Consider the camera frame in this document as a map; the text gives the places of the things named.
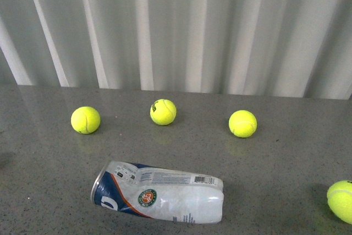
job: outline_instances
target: curtain fold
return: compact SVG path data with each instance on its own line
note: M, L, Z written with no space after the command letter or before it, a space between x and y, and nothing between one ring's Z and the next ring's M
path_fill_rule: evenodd
M0 84L349 99L352 0L0 0Z

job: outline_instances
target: can label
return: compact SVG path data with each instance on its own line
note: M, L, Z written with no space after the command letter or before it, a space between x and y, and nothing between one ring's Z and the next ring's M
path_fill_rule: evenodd
M223 183L204 174L112 161L98 175L94 204L161 220L217 223L222 218Z

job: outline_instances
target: roland garros logo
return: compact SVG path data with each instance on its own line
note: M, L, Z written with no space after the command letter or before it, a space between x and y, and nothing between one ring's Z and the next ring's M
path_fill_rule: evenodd
M144 190L138 197L138 203L143 207L152 206L156 201L156 191L153 189Z

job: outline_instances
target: yellow tennis ball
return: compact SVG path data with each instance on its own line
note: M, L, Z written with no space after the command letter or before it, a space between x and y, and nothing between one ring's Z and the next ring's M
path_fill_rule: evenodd
M159 99L150 107L150 117L158 125L168 125L176 117L174 103L167 99Z
M327 193L328 205L341 220L352 224L352 181L334 183Z
M71 116L71 125L79 133L90 134L100 125L100 115L92 107L77 108Z
M257 129L257 119L247 110L238 110L231 115L229 128L237 137L248 138Z

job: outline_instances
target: gray countertop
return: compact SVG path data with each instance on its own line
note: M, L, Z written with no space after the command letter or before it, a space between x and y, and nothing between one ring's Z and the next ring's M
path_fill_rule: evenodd
M158 126L151 104L172 100ZM101 115L90 135L72 112ZM239 139L228 118L255 114ZM0 86L0 234L351 234L326 191L352 179L352 101L180 92ZM90 201L108 160L204 173L224 182L219 224L189 225L115 212Z

